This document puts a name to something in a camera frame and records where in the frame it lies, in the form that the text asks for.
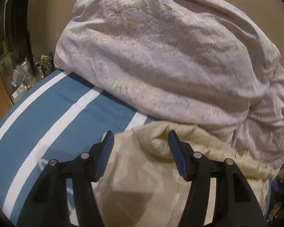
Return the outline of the person's right hand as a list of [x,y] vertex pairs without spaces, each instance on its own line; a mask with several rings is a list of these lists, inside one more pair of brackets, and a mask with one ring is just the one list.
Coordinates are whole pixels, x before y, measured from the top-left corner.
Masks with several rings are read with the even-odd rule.
[[273,219],[278,217],[279,211],[282,208],[282,202],[278,202],[273,208],[272,210],[269,212],[269,214],[267,215],[267,221],[273,221]]

